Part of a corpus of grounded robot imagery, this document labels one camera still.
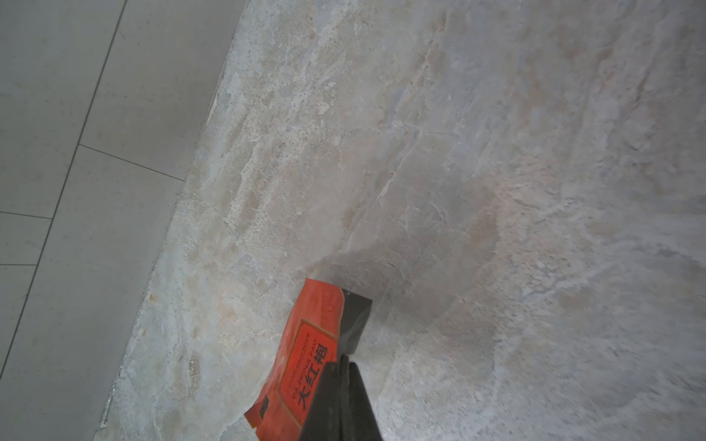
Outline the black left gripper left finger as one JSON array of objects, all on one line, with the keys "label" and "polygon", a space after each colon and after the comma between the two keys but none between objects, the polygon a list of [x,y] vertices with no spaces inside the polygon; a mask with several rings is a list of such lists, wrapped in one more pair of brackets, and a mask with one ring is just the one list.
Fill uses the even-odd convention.
[{"label": "black left gripper left finger", "polygon": [[339,362],[323,367],[299,441],[340,441],[342,374]]}]

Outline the red label tea bag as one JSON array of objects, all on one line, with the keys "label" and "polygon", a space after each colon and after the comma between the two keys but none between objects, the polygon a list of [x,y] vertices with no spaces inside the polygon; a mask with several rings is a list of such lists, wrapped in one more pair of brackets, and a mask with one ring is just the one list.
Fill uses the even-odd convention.
[{"label": "red label tea bag", "polygon": [[274,365],[245,413],[259,440],[301,435],[326,364],[357,350],[372,300],[307,279],[286,323]]}]

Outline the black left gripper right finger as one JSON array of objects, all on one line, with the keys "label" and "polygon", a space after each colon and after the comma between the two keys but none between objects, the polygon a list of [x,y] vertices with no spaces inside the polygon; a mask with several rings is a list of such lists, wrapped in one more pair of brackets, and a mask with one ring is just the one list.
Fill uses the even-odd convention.
[{"label": "black left gripper right finger", "polygon": [[340,439],[382,441],[359,367],[348,356],[340,359]]}]

